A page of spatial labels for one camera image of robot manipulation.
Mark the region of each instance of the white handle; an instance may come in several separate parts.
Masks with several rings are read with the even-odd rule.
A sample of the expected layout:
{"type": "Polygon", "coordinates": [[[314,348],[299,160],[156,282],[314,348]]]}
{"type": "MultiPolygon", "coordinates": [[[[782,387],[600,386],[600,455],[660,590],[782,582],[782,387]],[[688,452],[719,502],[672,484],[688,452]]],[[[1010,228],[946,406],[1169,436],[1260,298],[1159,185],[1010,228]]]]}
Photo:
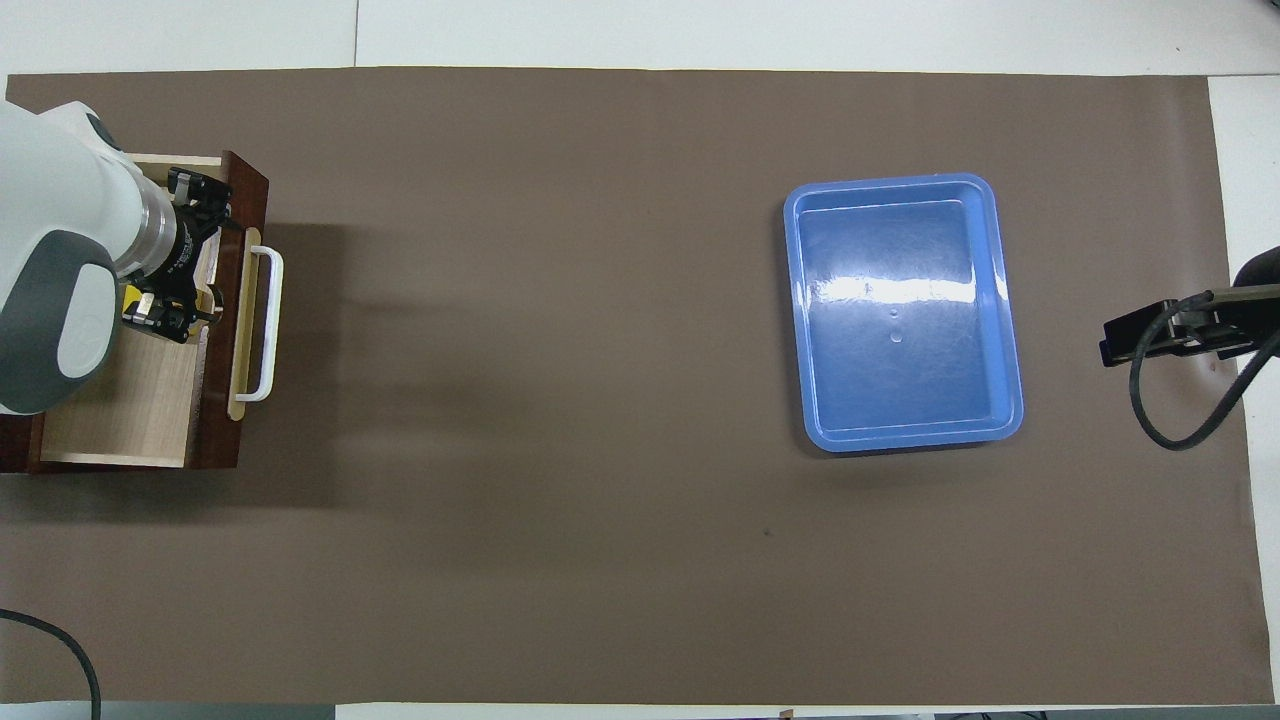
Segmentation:
{"type": "Polygon", "coordinates": [[[271,277],[266,283],[266,322],[262,327],[262,368],[257,377],[257,389],[253,392],[237,392],[236,400],[241,402],[257,402],[271,395],[271,384],[275,383],[275,336],[280,331],[280,291],[284,288],[284,258],[275,250],[265,245],[250,247],[255,255],[264,255],[271,260],[271,277]]]}

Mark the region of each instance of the brown paper backdrop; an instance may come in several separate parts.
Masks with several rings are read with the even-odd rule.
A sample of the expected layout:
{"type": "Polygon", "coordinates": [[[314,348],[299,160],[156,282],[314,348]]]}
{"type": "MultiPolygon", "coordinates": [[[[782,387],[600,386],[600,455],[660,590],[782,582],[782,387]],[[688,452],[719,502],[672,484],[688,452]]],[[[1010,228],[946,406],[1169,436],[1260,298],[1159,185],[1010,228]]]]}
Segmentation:
{"type": "MultiPolygon", "coordinates": [[[[1226,282],[1203,78],[344,69],[14,77],[233,149],[288,260],[237,471],[0,482],[0,602],[108,697],[1270,702],[1243,423],[1147,441],[1102,320],[1226,282]],[[804,438],[795,186],[996,188],[1027,421],[804,438]]],[[[1152,363],[1198,421],[1230,368],[1152,363]]],[[[78,697],[5,629],[6,700],[78,697]]]]}

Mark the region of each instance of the black cable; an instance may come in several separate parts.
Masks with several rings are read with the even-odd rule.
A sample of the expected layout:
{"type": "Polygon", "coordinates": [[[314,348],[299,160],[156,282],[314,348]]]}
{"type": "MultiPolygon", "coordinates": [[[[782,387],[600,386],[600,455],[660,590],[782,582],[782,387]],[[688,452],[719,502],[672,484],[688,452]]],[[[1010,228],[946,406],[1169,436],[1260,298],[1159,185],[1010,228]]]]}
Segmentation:
{"type": "Polygon", "coordinates": [[[1164,433],[1156,429],[1156,425],[1151,423],[1151,418],[1147,416],[1147,410],[1142,406],[1142,387],[1139,380],[1142,379],[1142,361],[1151,350],[1151,343],[1156,340],[1156,333],[1160,328],[1165,325],[1174,315],[1179,313],[1188,313],[1198,309],[1213,300],[1213,293],[1210,291],[1193,295],[1171,305],[1165,309],[1164,313],[1156,316],[1155,320],[1147,325],[1143,331],[1142,337],[1138,338],[1138,345],[1134,346],[1133,351],[1133,365],[1129,368],[1129,402],[1133,405],[1133,414],[1138,418],[1138,424],[1142,425],[1143,432],[1147,437],[1156,441],[1156,445],[1169,448],[1169,450],[1188,450],[1196,447],[1204,441],[1208,436],[1213,434],[1213,430],[1222,424],[1222,420],[1231,413],[1235,404],[1240,401],[1240,396],[1244,395],[1245,388],[1253,382],[1253,378],[1258,375],[1262,366],[1267,364],[1267,360],[1280,350],[1280,331],[1276,331],[1266,341],[1258,346],[1257,354],[1249,360],[1249,364],[1244,366],[1244,370],[1231,382],[1231,387],[1226,389],[1222,395],[1222,400],[1217,401],[1213,406],[1213,411],[1210,413],[1208,418],[1201,423],[1201,427],[1196,428],[1192,434],[1181,439],[1170,439],[1165,437],[1164,433]]]}
{"type": "Polygon", "coordinates": [[[13,620],[14,623],[20,623],[23,625],[36,628],[54,635],[55,638],[63,641],[68,648],[70,648],[72,655],[81,664],[81,670],[84,671],[84,679],[88,680],[88,716],[92,720],[100,720],[102,717],[102,691],[97,687],[97,673],[93,671],[93,664],[90,662],[88,655],[84,653],[84,648],[72,637],[70,633],[54,625],[52,623],[46,623],[40,618],[26,615],[23,612],[17,612],[13,610],[5,610],[0,607],[0,620],[13,620]]]}

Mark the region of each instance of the blue tray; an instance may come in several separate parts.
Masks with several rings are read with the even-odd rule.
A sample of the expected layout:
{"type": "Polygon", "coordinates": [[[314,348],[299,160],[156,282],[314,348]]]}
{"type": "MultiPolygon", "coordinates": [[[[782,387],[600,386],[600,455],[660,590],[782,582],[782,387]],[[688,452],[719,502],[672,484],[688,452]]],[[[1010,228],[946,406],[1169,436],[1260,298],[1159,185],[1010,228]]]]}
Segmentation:
{"type": "Polygon", "coordinates": [[[783,208],[805,429],[831,452],[1002,439],[1023,388],[978,176],[806,184],[783,208]]]}

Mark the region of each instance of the drawer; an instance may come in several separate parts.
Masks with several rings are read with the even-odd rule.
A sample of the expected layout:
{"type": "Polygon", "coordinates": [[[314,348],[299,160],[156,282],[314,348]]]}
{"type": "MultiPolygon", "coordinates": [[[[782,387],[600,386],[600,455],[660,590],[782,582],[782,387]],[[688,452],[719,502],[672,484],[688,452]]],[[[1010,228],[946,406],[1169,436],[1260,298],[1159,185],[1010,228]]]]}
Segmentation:
{"type": "MultiPolygon", "coordinates": [[[[232,222],[205,242],[196,272],[197,287],[219,299],[219,320],[183,345],[119,328],[106,364],[68,401],[41,415],[0,415],[0,471],[236,466],[243,398],[255,395],[246,386],[251,346],[260,334],[257,264],[271,254],[252,250],[262,240],[268,181],[234,152],[132,158],[161,187],[174,165],[230,184],[232,222]]],[[[283,268],[275,270],[279,275],[283,268]]],[[[269,391],[273,375],[266,366],[274,357],[268,315],[259,378],[268,387],[256,395],[269,391]]]]}

